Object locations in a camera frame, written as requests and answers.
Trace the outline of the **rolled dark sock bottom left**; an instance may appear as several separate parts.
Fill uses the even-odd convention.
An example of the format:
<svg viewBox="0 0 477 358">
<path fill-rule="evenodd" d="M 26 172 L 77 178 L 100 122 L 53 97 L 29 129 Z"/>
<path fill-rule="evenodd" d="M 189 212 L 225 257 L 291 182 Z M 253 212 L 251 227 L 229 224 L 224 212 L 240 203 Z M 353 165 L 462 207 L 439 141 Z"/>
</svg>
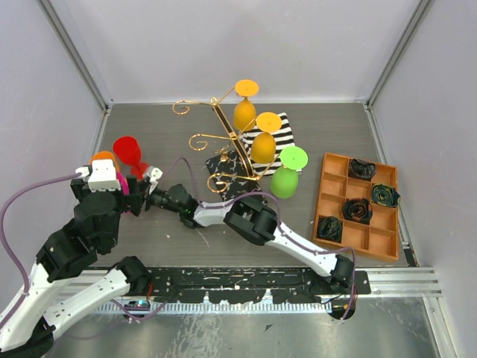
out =
<svg viewBox="0 0 477 358">
<path fill-rule="evenodd" d="M 323 216 L 318 220 L 317 236 L 319 239 L 340 243 L 342 230 L 342 222 L 334 216 Z"/>
</svg>

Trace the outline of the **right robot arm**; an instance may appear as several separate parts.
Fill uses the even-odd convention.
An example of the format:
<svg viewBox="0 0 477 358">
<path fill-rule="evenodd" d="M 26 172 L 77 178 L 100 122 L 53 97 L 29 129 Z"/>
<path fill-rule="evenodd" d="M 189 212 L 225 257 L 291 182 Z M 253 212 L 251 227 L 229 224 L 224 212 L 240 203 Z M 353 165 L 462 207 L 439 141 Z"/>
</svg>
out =
<svg viewBox="0 0 477 358">
<path fill-rule="evenodd" d="M 257 246 L 271 246 L 306 264 L 326 279 L 330 290 L 345 293 L 353 285 L 355 263 L 334 251 L 319 247 L 279 220 L 278 213 L 251 192 L 222 203 L 199 201 L 181 184 L 168 190 L 155 189 L 146 198 L 146 208 L 158 207 L 176 213 L 187 227 L 226 225 L 242 239 Z"/>
</svg>

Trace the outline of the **yellow wine glass cluster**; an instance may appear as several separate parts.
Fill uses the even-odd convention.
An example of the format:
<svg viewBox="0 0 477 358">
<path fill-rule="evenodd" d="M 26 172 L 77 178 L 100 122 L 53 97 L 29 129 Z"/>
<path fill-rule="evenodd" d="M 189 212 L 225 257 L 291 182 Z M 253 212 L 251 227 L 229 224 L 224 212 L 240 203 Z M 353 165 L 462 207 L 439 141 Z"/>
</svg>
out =
<svg viewBox="0 0 477 358">
<path fill-rule="evenodd" d="M 241 132 L 249 131 L 253 128 L 256 118 L 256 108 L 249 97 L 258 93 L 259 85 L 253 80 L 242 79 L 235 84 L 235 91 L 241 101 L 234 109 L 233 124 Z"/>
</svg>

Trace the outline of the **rolled dark sock middle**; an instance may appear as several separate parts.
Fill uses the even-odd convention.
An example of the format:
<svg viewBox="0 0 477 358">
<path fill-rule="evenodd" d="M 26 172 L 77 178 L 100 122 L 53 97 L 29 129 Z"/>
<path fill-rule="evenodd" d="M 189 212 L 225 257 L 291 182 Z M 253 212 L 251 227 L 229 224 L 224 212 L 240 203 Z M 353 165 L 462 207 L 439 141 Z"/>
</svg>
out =
<svg viewBox="0 0 477 358">
<path fill-rule="evenodd" d="M 360 224 L 370 224 L 373 208 L 366 198 L 346 200 L 341 208 L 344 219 Z"/>
</svg>

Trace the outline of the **black white striped cloth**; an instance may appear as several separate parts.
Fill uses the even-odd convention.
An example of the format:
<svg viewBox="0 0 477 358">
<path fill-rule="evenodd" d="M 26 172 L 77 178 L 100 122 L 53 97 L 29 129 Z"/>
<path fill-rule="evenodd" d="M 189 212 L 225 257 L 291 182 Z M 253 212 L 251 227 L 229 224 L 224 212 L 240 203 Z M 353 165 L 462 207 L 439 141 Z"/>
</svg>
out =
<svg viewBox="0 0 477 358">
<path fill-rule="evenodd" d="M 256 175 L 273 175 L 274 172 L 282 165 L 281 159 L 279 158 L 279 154 L 282 152 L 282 150 L 290 146 L 295 146 L 294 135 L 288 120 L 287 113 L 279 113 L 278 116 L 282 121 L 282 126 L 278 131 L 272 133 L 276 143 L 276 151 L 274 156 L 277 157 L 277 159 L 272 164 L 261 164 L 251 160 L 253 170 Z M 242 144 L 249 157 L 251 157 L 251 146 L 253 141 L 260 133 L 261 131 L 257 126 L 255 126 L 251 131 L 245 132 L 241 135 Z"/>
</svg>

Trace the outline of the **red plastic wine glass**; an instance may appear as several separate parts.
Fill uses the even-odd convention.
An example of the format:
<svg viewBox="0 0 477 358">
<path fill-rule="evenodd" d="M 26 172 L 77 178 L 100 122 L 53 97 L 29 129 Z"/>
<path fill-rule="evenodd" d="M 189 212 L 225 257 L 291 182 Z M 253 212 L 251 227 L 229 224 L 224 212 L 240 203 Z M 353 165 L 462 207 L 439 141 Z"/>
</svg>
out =
<svg viewBox="0 0 477 358">
<path fill-rule="evenodd" d="M 142 161 L 142 150 L 133 136 L 122 136 L 113 143 L 113 152 L 118 159 L 130 167 L 130 173 L 139 180 L 143 179 L 143 174 L 149 165 Z"/>
</svg>

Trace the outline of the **aluminium frame rail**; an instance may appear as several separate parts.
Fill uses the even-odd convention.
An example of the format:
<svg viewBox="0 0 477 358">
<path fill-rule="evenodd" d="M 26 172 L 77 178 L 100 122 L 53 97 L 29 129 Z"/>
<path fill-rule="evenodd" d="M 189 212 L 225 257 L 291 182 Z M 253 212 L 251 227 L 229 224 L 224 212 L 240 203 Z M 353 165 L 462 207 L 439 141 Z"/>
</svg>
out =
<svg viewBox="0 0 477 358">
<path fill-rule="evenodd" d="M 327 313 L 350 318 L 359 299 L 422 298 L 442 295 L 431 268 L 381 267 L 356 271 L 354 289 L 332 289 L 305 267 L 155 267 L 140 293 L 117 289 L 119 277 L 86 270 L 46 310 L 49 323 L 71 327 L 90 313 L 156 314 Z"/>
</svg>

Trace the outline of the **green plastic wine glass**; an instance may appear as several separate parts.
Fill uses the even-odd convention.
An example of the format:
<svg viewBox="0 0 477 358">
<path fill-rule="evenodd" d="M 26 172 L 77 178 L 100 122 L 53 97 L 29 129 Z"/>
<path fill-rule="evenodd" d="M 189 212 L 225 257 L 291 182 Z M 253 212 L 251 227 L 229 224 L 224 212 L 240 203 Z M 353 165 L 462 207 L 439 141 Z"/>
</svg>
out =
<svg viewBox="0 0 477 358">
<path fill-rule="evenodd" d="M 281 166 L 274 172 L 270 190 L 278 198 L 291 198 L 299 183 L 299 171 L 308 163 L 308 154 L 299 146 L 284 148 L 279 155 Z"/>
</svg>

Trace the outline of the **orange wooden compartment tray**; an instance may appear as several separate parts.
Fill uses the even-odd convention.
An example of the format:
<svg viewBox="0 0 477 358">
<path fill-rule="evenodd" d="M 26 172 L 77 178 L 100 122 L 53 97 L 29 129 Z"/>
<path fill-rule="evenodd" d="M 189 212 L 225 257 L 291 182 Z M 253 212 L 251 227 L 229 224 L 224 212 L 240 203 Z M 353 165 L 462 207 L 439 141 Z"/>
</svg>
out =
<svg viewBox="0 0 477 358">
<path fill-rule="evenodd" d="M 340 154 L 323 157 L 312 241 L 364 257 L 399 259 L 398 170 Z"/>
</svg>

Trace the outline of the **rolled dark sock top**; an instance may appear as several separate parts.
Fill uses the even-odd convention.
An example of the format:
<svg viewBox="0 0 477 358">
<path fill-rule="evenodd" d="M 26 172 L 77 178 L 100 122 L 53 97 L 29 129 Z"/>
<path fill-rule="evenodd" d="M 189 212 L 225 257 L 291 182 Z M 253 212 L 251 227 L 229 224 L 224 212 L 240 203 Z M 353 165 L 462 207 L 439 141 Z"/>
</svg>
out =
<svg viewBox="0 0 477 358">
<path fill-rule="evenodd" d="M 377 173 L 374 163 L 360 159 L 351 159 L 348 165 L 348 176 L 359 180 L 371 181 Z"/>
</svg>

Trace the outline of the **rolled dark sock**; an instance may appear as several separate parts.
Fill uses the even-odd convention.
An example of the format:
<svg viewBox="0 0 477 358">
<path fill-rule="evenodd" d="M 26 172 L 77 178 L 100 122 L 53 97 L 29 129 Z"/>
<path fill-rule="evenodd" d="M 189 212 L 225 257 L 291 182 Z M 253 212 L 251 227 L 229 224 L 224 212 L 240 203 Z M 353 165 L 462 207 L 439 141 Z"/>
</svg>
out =
<svg viewBox="0 0 477 358">
<path fill-rule="evenodd" d="M 319 239 L 340 243 L 342 230 L 342 222 L 334 216 L 323 216 L 318 220 L 317 236 Z"/>
<path fill-rule="evenodd" d="M 374 163 L 360 159 L 351 159 L 348 165 L 348 176 L 359 180 L 371 181 L 377 173 Z"/>
<path fill-rule="evenodd" d="M 371 200 L 380 206 L 395 208 L 399 205 L 400 194 L 392 186 L 374 184 L 371 189 Z"/>
<path fill-rule="evenodd" d="M 366 198 L 346 200 L 341 208 L 344 219 L 360 224 L 370 224 L 373 208 Z"/>
</svg>

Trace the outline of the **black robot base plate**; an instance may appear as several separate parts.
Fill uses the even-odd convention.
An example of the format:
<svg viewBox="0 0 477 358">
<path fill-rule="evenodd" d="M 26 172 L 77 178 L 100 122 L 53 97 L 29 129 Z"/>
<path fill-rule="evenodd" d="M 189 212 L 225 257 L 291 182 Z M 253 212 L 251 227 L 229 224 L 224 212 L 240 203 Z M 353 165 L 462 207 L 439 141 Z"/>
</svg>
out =
<svg viewBox="0 0 477 358">
<path fill-rule="evenodd" d="M 273 304 L 323 303 L 344 299 L 351 289 L 334 290 L 325 278 L 305 267 L 156 267 L 150 282 L 127 297 L 152 297 L 154 302 L 257 304 L 270 293 Z"/>
</svg>

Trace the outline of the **pink plastic wine glass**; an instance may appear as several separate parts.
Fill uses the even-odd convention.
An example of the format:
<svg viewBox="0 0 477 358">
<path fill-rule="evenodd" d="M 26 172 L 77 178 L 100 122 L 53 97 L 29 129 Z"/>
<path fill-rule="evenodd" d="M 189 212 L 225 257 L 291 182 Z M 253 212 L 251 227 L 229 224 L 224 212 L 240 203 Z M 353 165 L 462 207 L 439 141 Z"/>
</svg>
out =
<svg viewBox="0 0 477 358">
<path fill-rule="evenodd" d="M 116 172 L 116 179 L 120 185 L 120 190 L 115 194 L 116 203 L 120 213 L 127 213 L 130 211 L 126 201 L 127 196 L 129 195 L 129 187 L 121 172 Z"/>
</svg>

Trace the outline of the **rolled dark sock right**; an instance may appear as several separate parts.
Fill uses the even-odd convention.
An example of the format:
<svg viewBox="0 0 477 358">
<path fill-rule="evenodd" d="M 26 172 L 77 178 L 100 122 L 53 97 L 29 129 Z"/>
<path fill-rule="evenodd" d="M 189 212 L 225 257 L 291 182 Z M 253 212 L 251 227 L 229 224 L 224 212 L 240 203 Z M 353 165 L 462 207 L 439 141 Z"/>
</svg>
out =
<svg viewBox="0 0 477 358">
<path fill-rule="evenodd" d="M 399 205 L 400 194 L 392 186 L 374 184 L 371 189 L 371 200 L 380 206 L 395 208 Z"/>
</svg>

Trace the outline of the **gold wine glass rack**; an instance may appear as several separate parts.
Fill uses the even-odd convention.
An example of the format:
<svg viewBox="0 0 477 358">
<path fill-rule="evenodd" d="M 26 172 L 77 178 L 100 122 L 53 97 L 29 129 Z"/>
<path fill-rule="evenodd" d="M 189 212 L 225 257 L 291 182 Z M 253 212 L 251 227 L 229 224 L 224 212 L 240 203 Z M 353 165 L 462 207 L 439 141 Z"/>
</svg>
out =
<svg viewBox="0 0 477 358">
<path fill-rule="evenodd" d="M 227 92 L 236 92 L 235 85 Z M 206 166 L 210 173 L 207 180 L 208 188 L 227 201 L 245 192 L 258 191 L 258 181 L 263 175 L 255 174 L 251 163 L 252 159 L 242 144 L 241 135 L 248 131 L 237 130 L 233 120 L 227 119 L 221 107 L 221 102 L 225 98 L 225 96 L 212 97 L 206 105 L 212 108 L 227 135 L 195 134 L 189 138 L 189 147 L 194 151 L 203 151 L 207 148 L 209 139 L 220 139 L 227 143 L 215 152 L 214 157 L 206 160 Z"/>
</svg>

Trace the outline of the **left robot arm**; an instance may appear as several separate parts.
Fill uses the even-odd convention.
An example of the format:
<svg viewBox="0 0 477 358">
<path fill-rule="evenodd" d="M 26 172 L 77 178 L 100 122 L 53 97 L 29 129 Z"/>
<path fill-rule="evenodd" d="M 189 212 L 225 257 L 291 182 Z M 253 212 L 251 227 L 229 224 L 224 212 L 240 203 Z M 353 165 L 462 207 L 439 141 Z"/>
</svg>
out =
<svg viewBox="0 0 477 358">
<path fill-rule="evenodd" d="M 30 271 L 1 244 L 19 269 L 23 285 L 1 314 L 1 356 L 42 357 L 73 324 L 102 304 L 123 295 L 142 295 L 152 284 L 151 273 L 136 256 L 125 257 L 96 283 L 69 299 L 57 296 L 81 273 L 116 246 L 123 213 L 139 215 L 149 188 L 148 180 L 128 175 L 128 191 L 120 186 L 92 189 L 86 168 L 76 174 L 30 185 L 7 200 L 1 214 L 21 195 L 41 186 L 69 181 L 78 204 L 72 219 L 52 233 L 39 249 Z"/>
</svg>

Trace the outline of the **orange plastic wine glass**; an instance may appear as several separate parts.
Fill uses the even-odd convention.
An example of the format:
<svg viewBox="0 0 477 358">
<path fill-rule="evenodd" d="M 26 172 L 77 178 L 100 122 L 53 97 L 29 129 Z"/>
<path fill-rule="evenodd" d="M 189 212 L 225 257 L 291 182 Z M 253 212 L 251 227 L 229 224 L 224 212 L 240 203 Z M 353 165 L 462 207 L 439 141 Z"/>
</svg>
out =
<svg viewBox="0 0 477 358">
<path fill-rule="evenodd" d="M 110 151 L 99 151 L 98 153 L 94 154 L 90 160 L 89 160 L 89 164 L 92 165 L 92 162 L 94 160 L 112 160 L 114 166 L 115 166 L 115 169 L 117 172 L 120 172 L 120 165 L 114 155 L 114 153 L 110 152 Z"/>
</svg>

